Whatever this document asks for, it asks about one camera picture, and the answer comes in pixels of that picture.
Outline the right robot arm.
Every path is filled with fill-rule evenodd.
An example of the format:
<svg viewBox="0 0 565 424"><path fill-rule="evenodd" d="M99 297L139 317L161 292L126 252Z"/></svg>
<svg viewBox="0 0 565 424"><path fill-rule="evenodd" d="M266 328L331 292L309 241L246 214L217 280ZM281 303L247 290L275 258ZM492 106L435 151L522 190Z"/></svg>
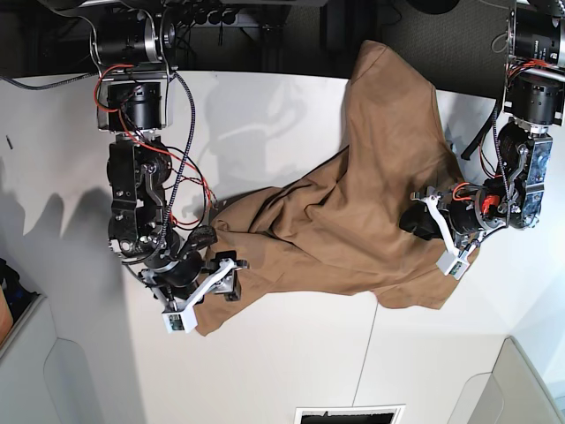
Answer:
<svg viewBox="0 0 565 424"><path fill-rule="evenodd" d="M173 215L185 170L195 163L187 149L169 148L160 136L169 122L170 84L180 81L171 12L156 1L115 1L94 25L91 51L100 73L98 126L115 137L107 161L109 245L167 311L176 311L209 293L239 300L237 273L246 262L232 251L204 259L215 230Z"/></svg>

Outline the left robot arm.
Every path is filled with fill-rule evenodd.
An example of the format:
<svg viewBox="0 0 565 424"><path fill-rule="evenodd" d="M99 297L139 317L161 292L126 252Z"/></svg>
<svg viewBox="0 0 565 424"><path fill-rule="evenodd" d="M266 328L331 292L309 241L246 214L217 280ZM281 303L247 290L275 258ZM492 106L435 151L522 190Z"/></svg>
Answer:
<svg viewBox="0 0 565 424"><path fill-rule="evenodd" d="M504 38L503 95L461 155L470 159L492 134L496 166L484 170L480 184L413 193L399 223L423 240L441 239L457 263L495 232L537 223L553 145L549 129L564 121L564 3L514 6Z"/></svg>

